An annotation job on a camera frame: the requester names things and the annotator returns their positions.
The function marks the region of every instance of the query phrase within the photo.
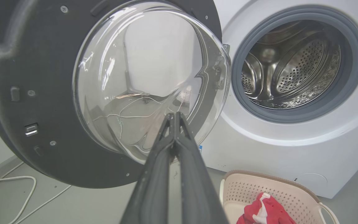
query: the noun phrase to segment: floor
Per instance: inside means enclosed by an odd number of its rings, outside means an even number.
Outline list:
[[[0,168],[0,176],[19,163],[19,159],[14,159],[4,165]],[[170,170],[171,176],[174,177],[178,171],[179,165],[173,164]],[[224,173],[209,169],[209,174],[216,190],[218,190]],[[38,173],[26,164],[17,168],[7,177],[23,175],[35,177],[37,186],[19,220],[68,186]],[[172,199],[169,205],[170,224],[181,223],[179,182],[177,175],[170,179],[169,198]],[[13,220],[32,186],[32,180],[13,180],[0,183],[0,224],[9,223]],[[134,183],[111,189],[71,187],[21,223],[119,223],[134,187]],[[358,172],[334,199],[321,198],[321,201],[334,211],[341,224],[358,223]]]

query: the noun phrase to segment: red cloth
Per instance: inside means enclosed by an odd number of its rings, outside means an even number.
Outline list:
[[[284,207],[267,193],[260,193],[256,201],[244,207],[237,224],[296,224]]]

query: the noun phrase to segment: laundry basket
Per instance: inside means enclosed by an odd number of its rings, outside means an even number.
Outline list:
[[[318,197],[300,184],[259,173],[234,170],[220,183],[220,201],[230,224],[235,224],[244,207],[265,192],[273,196],[297,224],[326,224],[321,209],[328,212],[334,224],[335,214]]]

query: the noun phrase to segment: front-load washer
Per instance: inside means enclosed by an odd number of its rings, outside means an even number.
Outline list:
[[[207,166],[334,197],[358,170],[358,2],[215,3],[232,83]]]
[[[81,187],[131,183],[157,115],[182,111],[209,167],[329,198],[357,171],[358,3],[122,4],[0,0],[0,136],[27,164]]]

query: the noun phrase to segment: open washer door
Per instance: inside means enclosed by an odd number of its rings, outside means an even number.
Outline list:
[[[213,0],[0,0],[0,135],[34,169],[107,188],[137,180],[165,114],[200,143],[230,59]]]

